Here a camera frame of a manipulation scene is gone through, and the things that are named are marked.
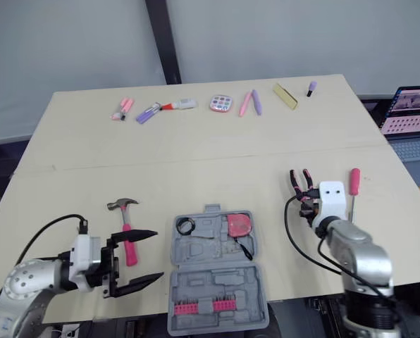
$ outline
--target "pink screwdriver handle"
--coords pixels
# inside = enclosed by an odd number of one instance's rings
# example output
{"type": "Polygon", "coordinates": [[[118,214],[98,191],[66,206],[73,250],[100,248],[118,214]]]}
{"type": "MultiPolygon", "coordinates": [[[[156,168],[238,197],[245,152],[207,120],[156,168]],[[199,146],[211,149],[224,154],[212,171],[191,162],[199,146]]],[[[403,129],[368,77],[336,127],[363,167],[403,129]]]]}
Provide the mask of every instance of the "pink screwdriver handle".
{"type": "Polygon", "coordinates": [[[350,195],[357,196],[359,194],[360,185],[360,169],[354,168],[350,173],[350,195]]]}
{"type": "MultiPolygon", "coordinates": [[[[126,223],[123,225],[123,231],[131,230],[130,224],[126,223]]],[[[135,243],[124,241],[124,249],[125,249],[125,264],[127,266],[132,266],[138,263],[137,252],[135,250],[135,243]]]]}

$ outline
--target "hammer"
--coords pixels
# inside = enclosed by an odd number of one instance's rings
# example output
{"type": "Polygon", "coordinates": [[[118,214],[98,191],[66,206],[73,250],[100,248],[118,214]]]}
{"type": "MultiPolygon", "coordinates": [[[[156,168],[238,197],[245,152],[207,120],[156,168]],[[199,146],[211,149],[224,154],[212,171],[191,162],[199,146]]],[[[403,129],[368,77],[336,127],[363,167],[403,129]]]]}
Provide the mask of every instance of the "hammer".
{"type": "MultiPolygon", "coordinates": [[[[130,223],[127,218],[127,205],[128,204],[138,204],[134,199],[119,199],[114,203],[108,203],[106,206],[109,210],[114,210],[116,208],[121,208],[123,214],[123,231],[131,230],[130,223]]],[[[124,241],[125,249],[125,264],[127,266],[132,266],[138,263],[138,257],[135,250],[135,243],[124,241]]]]}

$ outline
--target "glue tube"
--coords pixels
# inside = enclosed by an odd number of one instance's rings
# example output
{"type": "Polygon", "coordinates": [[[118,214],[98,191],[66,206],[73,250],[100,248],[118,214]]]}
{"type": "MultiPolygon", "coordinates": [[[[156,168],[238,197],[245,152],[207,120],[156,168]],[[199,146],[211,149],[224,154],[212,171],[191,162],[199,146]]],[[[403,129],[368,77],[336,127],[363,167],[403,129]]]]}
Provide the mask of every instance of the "glue tube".
{"type": "Polygon", "coordinates": [[[161,110],[171,110],[171,109],[189,109],[197,107],[197,102],[193,99],[182,99],[171,104],[165,104],[161,107],[161,110]]]}

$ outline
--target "screwdriver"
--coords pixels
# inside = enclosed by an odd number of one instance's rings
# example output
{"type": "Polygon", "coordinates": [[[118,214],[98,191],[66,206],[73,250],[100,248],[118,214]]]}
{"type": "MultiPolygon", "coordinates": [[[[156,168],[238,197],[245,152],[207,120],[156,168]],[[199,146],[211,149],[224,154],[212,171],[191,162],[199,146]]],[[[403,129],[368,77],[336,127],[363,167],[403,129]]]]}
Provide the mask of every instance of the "screwdriver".
{"type": "Polygon", "coordinates": [[[354,168],[350,173],[350,195],[352,196],[352,205],[350,213],[350,221],[354,223],[354,200],[359,194],[360,185],[360,169],[354,168]]]}

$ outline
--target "purple pen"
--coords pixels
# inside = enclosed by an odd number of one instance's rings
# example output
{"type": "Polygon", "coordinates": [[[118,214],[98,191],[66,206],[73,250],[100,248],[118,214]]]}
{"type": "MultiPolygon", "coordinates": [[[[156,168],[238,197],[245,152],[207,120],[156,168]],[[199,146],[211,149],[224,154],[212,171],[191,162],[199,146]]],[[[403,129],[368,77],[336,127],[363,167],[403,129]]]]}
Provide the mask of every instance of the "purple pen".
{"type": "Polygon", "coordinates": [[[255,111],[257,112],[257,115],[261,115],[261,103],[260,103],[259,93],[257,93],[257,90],[253,89],[251,94],[254,100],[255,111]]]}
{"type": "Polygon", "coordinates": [[[159,104],[158,102],[156,102],[155,104],[153,104],[152,106],[150,106],[148,109],[146,109],[145,111],[143,111],[141,114],[139,114],[136,117],[136,121],[139,124],[142,125],[144,122],[146,122],[152,116],[154,116],[155,114],[157,114],[160,111],[160,107],[161,107],[161,104],[159,104]]]}
{"type": "Polygon", "coordinates": [[[316,81],[310,82],[309,91],[307,92],[307,97],[310,97],[311,93],[315,90],[315,88],[316,88],[316,81]]]}

